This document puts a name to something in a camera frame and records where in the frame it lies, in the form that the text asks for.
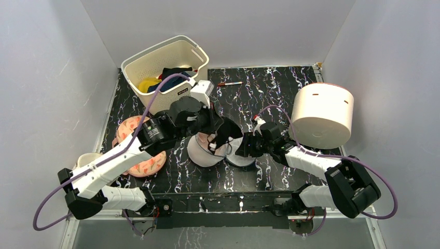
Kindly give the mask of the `black bra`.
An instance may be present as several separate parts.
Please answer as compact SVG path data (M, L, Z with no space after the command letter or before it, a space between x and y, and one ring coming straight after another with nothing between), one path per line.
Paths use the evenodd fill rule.
M204 130L207 135L215 135L214 138L208 139L208 150L214 154L221 146L227 144L229 139L238 139L243 137L241 128L231 119L227 117L214 118L214 122Z

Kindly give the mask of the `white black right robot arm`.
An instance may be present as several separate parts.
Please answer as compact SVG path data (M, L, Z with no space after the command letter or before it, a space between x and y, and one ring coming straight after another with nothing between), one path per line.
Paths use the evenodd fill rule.
M271 211L275 215L307 214L312 208L338 209L348 218L355 218L381 197L380 189L366 169L354 161L325 157L296 145L282 135L278 126L263 123L254 132L245 132L232 154L238 158L257 158L269 154L284 166L300 169L324 181L324 185L305 184L287 199L275 199Z

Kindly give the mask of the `black cloth in basket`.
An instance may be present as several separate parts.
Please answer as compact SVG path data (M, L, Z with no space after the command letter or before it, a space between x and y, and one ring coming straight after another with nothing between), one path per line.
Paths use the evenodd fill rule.
M172 74L184 74L185 72L192 72L192 67L174 67L174 68L163 68L160 79L164 80Z

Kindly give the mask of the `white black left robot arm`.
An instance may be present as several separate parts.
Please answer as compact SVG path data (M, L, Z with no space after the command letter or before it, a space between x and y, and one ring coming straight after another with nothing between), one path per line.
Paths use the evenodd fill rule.
M69 211L76 219L90 218L102 210L132 210L149 216L156 201L146 187L117 188L109 184L132 166L169 150L182 139L197 133L219 134L224 118L213 105L186 96L160 111L123 142L88 165L58 173Z

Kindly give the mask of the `navy blue cloth in basket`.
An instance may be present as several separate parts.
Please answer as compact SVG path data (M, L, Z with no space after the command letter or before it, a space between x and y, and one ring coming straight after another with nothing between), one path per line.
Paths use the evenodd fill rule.
M174 77L172 79L170 79L167 83L165 83L162 88L160 89L160 92L165 92L170 90L171 88L181 84L182 82L184 82L185 79L181 78L181 77Z

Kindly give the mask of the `yellow cloth in basket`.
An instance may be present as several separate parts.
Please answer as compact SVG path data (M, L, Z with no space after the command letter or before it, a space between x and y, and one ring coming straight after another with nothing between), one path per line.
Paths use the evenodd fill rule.
M154 92L159 84L161 83L161 79L155 77L144 78L138 85L138 89L141 93L150 93Z

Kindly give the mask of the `black robot base mount plate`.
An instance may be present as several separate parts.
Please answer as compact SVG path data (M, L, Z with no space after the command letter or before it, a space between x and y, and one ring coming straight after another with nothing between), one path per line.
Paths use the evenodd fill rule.
M134 221L152 219L157 229L182 227L272 227L314 220L321 208L298 211L291 191L155 193L145 213L127 211Z

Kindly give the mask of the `red white marker pen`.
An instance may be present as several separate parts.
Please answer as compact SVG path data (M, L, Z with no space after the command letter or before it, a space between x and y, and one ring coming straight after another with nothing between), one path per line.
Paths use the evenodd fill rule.
M218 84L217 86L218 87L224 87L224 86L234 86L234 85L241 85L241 84L243 84L243 82L241 82L241 81L238 81L238 82L223 82L223 83Z

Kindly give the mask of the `cream perforated laundry basket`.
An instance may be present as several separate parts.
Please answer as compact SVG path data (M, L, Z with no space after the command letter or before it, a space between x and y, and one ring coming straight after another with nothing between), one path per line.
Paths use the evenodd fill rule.
M171 74L181 73L196 81L207 80L210 59L204 50L185 35L174 36L149 47L121 64L121 71L140 101L147 106L157 83Z

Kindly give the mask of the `cream cylindrical drum container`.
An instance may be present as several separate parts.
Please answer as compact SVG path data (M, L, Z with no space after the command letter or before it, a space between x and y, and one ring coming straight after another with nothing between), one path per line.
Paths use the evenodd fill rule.
M316 149L343 146L351 137L354 97L345 88L323 82L301 88L295 98L290 137Z

